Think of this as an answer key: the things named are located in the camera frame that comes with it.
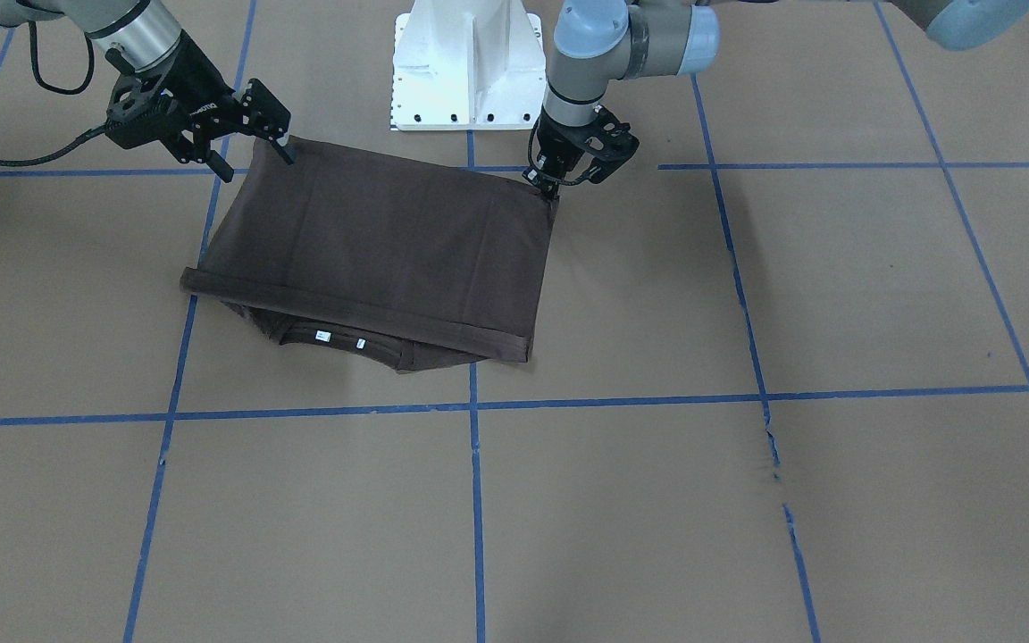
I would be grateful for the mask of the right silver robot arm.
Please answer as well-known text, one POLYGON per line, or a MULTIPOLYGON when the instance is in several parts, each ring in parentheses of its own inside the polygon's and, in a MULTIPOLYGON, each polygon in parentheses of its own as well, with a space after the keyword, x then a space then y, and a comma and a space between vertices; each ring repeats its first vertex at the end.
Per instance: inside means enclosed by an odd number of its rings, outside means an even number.
POLYGON ((90 53, 102 53, 119 77, 105 121, 74 139, 82 146, 106 136, 122 149, 158 142, 177 163, 204 164, 229 182, 230 165, 212 148, 230 134, 253 136, 285 163, 282 145, 291 115, 262 84, 250 79, 234 90, 196 40, 161 1, 0 1, 0 29, 68 17, 90 53))

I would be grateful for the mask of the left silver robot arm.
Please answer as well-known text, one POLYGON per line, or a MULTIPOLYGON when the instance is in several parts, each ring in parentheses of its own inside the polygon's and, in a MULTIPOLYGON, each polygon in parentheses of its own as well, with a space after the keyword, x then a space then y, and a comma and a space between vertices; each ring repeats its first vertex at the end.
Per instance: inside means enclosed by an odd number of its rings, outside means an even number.
POLYGON ((710 1, 566 1, 554 27, 546 94, 523 177, 555 201, 564 186, 604 182, 640 149, 604 105, 614 81, 690 76, 720 49, 710 1))

